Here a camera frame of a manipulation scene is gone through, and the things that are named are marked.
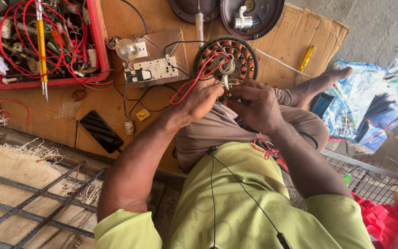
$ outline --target bare foot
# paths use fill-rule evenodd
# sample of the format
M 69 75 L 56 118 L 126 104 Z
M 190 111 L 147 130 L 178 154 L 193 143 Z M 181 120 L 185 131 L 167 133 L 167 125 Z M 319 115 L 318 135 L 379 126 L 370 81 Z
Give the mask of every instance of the bare foot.
M 342 70 L 332 70 L 320 76 L 302 82 L 290 89 L 293 101 L 292 107 L 303 109 L 318 93 L 321 93 L 332 86 L 337 80 L 348 77 L 352 73 L 352 68 L 347 67 Z

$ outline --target brown trousers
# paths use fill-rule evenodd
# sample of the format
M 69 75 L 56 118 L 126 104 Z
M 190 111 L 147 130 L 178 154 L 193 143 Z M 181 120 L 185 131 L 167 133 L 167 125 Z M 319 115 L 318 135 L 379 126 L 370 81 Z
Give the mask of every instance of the brown trousers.
M 328 142 L 328 130 L 323 121 L 314 113 L 290 107 L 292 95 L 289 90 L 275 89 L 275 92 L 284 120 L 316 148 L 316 144 L 308 136 L 310 135 L 318 143 L 317 150 L 322 151 Z M 268 136 L 262 136 L 265 140 L 272 141 Z M 189 173 L 205 156 L 210 146 L 227 142 L 252 143 L 257 137 L 260 137 L 259 133 L 244 125 L 234 111 L 224 105 L 214 104 L 202 119 L 180 129 L 175 135 L 180 168 L 184 173 Z

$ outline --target cardboard sheet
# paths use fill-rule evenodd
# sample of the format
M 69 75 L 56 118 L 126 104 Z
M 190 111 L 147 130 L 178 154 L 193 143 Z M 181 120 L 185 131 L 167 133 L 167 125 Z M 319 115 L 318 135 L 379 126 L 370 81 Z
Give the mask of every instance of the cardboard sheet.
M 179 19 L 173 13 L 167 1 L 130 0 L 130 3 L 135 5 L 143 15 L 149 33 L 181 28 L 185 40 L 196 39 L 196 26 Z M 127 4 L 117 0 L 104 0 L 100 3 L 100 6 L 102 7 L 108 36 L 131 38 L 145 34 L 141 19 Z M 254 49 L 260 49 L 294 68 L 299 68 L 310 45 L 316 45 L 318 48 L 304 73 L 310 76 L 318 76 L 325 70 L 329 60 L 342 45 L 348 31 L 349 27 L 344 24 L 312 13 L 309 9 L 303 10 L 286 4 L 278 24 L 266 36 L 250 41 L 249 44 Z M 206 40 L 226 35 L 229 35 L 229 33 L 225 30 L 220 17 L 205 24 L 204 38 Z M 198 45 L 188 43 L 185 46 L 191 68 L 198 51 Z M 116 84 L 124 84 L 123 72 L 119 72 L 122 66 L 121 60 L 114 51 L 110 52 L 110 57 L 113 68 L 121 74 L 116 79 Z M 263 55 L 260 55 L 259 66 L 260 73 L 257 80 L 268 83 L 270 86 L 290 88 L 297 76 L 294 71 Z M 299 82 L 304 80 L 306 79 L 299 77 Z M 178 89 L 181 84 L 182 82 L 175 82 L 170 83 L 170 86 Z M 106 89 L 111 86 L 113 86 L 112 83 L 96 87 Z M 23 106 L 14 102 L 3 102 L 1 106 L 12 114 L 9 127 L 84 151 L 112 158 L 117 157 L 118 152 L 108 154 L 83 127 L 77 125 L 77 121 L 89 111 L 97 111 L 123 139 L 123 149 L 132 140 L 132 137 L 127 136 L 124 129 L 119 126 L 123 126 L 126 120 L 121 95 L 114 87 L 106 91 L 95 91 L 87 88 L 87 97 L 79 102 L 74 102 L 70 96 L 73 91 L 81 88 L 81 86 L 49 88 L 48 104 L 42 96 L 40 88 L 1 91 L 0 99 L 17 99 L 30 108 L 32 121 L 27 127 L 25 125 L 28 120 L 28 112 Z M 128 89 L 127 98 L 137 99 L 145 90 L 146 88 Z M 148 92 L 141 103 L 150 111 L 151 116 L 141 122 L 138 120 L 135 116 L 136 113 L 144 109 L 140 104 L 136 106 L 132 113 L 137 133 L 141 132 L 162 113 L 162 111 L 152 111 L 163 110 L 164 106 L 169 105 L 173 94 L 172 89 L 163 86 L 155 87 Z M 127 109 L 130 110 L 135 102 L 127 101 Z M 177 160 L 172 157 L 173 149 L 174 142 L 165 152 L 159 169 L 173 174 L 182 174 Z

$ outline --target black smartphone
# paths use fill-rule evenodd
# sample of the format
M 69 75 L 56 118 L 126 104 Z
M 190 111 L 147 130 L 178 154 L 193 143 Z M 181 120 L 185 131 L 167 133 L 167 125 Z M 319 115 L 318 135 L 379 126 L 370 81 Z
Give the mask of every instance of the black smartphone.
M 96 111 L 90 111 L 79 123 L 108 153 L 113 153 L 124 144 Z

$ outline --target green shirt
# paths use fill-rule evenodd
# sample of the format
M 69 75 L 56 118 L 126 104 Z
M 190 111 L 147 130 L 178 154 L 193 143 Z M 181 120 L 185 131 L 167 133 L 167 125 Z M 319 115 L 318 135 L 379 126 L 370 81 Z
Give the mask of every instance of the green shirt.
M 277 229 L 298 248 L 374 247 L 362 221 L 360 206 L 338 195 L 316 195 L 306 200 L 307 211 L 293 207 L 280 169 L 251 143 L 231 142 L 213 155 L 227 166 L 256 199 Z M 279 248 L 271 223 L 235 177 L 209 155 L 185 180 L 164 248 L 209 249 L 213 246 L 214 215 L 210 173 L 216 205 L 216 246 L 225 248 Z M 97 249 L 160 249 L 162 240 L 151 213 L 118 210 L 95 228 Z

